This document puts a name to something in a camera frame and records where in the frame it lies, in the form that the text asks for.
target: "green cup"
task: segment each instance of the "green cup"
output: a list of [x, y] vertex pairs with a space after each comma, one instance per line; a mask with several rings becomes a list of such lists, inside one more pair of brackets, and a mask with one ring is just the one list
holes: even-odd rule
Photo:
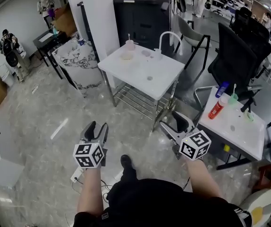
[[232, 94], [231, 97], [228, 100], [228, 104], [232, 105], [238, 101], [239, 97], [237, 94]]

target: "shirt logo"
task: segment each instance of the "shirt logo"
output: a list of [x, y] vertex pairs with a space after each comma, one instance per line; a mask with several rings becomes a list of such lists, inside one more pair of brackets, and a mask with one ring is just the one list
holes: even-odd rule
[[102, 219], [106, 219], [106, 218], [108, 218], [108, 213], [105, 213], [102, 215]]

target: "red bottle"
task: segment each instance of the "red bottle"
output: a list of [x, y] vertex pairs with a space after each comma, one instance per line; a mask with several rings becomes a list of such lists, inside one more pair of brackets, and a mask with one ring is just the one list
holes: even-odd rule
[[225, 107], [227, 102], [228, 102], [227, 98], [220, 97], [216, 105], [208, 113], [208, 118], [214, 119], [219, 114], [219, 112]]

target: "black table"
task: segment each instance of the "black table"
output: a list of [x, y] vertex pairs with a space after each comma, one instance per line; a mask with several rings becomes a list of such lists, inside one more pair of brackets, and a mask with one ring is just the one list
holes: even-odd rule
[[33, 40], [33, 43], [35, 44], [37, 50], [39, 51], [40, 55], [42, 56], [46, 66], [48, 66], [44, 55], [49, 59], [52, 67], [54, 68], [54, 70], [56, 71], [56, 73], [58, 74], [58, 76], [62, 78], [61, 74], [59, 73], [59, 71], [57, 70], [57, 66], [59, 66], [55, 59], [53, 58], [53, 56], [48, 55], [48, 52], [53, 49], [55, 46], [57, 46], [58, 44], [64, 44], [66, 43], [69, 38], [67, 37], [65, 32], [59, 32], [57, 35], [52, 35], [51, 37], [49, 37], [48, 39], [44, 40], [43, 42], [40, 42], [39, 40], [44, 37], [46, 34], [48, 33], [52, 33], [53, 31], [52, 29], [47, 30], [46, 32], [42, 33], [39, 37], [37, 37], [36, 39]]

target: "gray chair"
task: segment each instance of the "gray chair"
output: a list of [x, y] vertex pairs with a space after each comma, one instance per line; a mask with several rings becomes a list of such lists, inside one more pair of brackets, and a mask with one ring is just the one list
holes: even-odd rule
[[[208, 50], [209, 50], [209, 48], [211, 48], [210, 35], [203, 35], [203, 34], [196, 32], [194, 30], [193, 21], [191, 21], [191, 20], [188, 20], [186, 22], [183, 18], [178, 16], [178, 22], [179, 22], [180, 32], [182, 33], [181, 40], [183, 40], [183, 38], [184, 38], [191, 45], [191, 52], [192, 52], [192, 55], [189, 58], [188, 62], [186, 63], [184, 70], [188, 67], [192, 58], [197, 53], [198, 49], [204, 48], [206, 51], [205, 51], [203, 69], [202, 69], [202, 71], [203, 71], [206, 66]], [[178, 51], [179, 46], [180, 46], [180, 42], [179, 42], [176, 50], [174, 51], [175, 53]]]

